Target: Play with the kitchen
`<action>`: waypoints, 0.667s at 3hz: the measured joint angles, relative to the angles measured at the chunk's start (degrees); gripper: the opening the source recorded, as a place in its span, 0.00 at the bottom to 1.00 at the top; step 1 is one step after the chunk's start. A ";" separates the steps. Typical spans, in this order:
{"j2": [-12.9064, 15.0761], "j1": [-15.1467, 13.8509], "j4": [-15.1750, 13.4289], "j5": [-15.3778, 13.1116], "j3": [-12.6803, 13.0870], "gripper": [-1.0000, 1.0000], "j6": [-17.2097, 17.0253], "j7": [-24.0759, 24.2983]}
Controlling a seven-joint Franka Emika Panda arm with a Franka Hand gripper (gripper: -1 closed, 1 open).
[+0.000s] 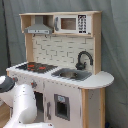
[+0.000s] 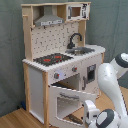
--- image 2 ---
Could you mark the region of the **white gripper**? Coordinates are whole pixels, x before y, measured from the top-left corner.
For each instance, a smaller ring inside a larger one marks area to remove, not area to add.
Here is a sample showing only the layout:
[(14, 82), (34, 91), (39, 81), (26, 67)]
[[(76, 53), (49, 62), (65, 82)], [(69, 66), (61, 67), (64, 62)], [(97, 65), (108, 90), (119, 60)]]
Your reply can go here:
[(84, 102), (84, 121), (87, 124), (90, 124), (92, 121), (95, 121), (99, 113), (100, 110), (91, 100), (86, 100)]

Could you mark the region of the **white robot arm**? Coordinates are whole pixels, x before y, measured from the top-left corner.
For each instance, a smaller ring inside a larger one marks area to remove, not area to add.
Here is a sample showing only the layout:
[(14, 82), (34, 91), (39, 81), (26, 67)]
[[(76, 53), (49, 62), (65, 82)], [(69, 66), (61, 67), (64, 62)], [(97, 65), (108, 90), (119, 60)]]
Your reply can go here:
[(98, 86), (112, 101), (114, 110), (100, 111), (91, 100), (84, 102), (84, 119), (88, 128), (128, 128), (128, 113), (118, 79), (128, 71), (128, 54), (117, 55), (98, 68)]

